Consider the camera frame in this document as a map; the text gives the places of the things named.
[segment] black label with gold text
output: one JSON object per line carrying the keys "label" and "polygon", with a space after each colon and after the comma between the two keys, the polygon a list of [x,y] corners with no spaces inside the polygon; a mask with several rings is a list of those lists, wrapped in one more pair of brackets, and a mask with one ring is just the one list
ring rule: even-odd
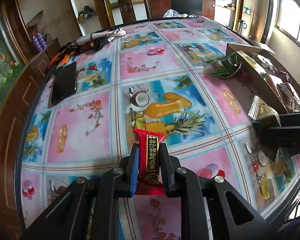
{"label": "black label with gold text", "polygon": [[147,135],[147,171],[159,171],[158,137]]}

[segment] red candy package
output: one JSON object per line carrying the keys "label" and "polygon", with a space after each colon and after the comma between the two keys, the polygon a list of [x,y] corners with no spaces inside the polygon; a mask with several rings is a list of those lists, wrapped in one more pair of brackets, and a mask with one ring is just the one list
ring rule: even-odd
{"label": "red candy package", "polygon": [[164,194],[162,182],[159,180],[159,143],[164,134],[142,129],[133,129],[138,135],[139,174],[136,195]]}

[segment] chair back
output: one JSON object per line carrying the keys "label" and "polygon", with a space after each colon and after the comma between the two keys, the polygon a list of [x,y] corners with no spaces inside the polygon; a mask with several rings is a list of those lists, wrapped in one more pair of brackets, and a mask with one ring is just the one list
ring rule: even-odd
{"label": "chair back", "polygon": [[[143,0],[143,2],[145,4],[147,18],[150,19],[147,0]],[[122,21],[124,24],[136,22],[136,14],[133,9],[132,0],[118,0],[118,5],[119,5]]]}

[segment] patterned tablecloth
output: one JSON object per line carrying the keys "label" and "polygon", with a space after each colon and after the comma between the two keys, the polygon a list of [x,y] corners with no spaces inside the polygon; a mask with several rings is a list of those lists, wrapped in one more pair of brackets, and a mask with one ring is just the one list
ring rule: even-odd
{"label": "patterned tablecloth", "polygon": [[[101,51],[71,59],[78,70],[75,95],[50,107],[53,78],[42,93],[22,159],[26,226],[75,178],[100,176],[129,155],[133,127],[164,133],[182,166],[207,178],[224,176],[268,217],[297,183],[300,156],[266,157],[246,114],[255,88],[212,77],[207,68],[225,55],[227,43],[245,41],[204,17],[123,29],[127,35]],[[158,112],[158,102],[168,103]],[[119,213],[119,239],[180,239],[178,198],[120,199]]]}

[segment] silver kettle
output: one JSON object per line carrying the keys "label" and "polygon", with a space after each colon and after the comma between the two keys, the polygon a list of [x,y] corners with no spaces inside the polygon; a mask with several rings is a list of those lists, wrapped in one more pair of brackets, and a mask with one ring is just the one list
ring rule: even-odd
{"label": "silver kettle", "polygon": [[237,33],[240,35],[243,35],[243,30],[247,28],[247,24],[244,22],[244,20],[239,20],[238,21],[238,26],[237,26]]}

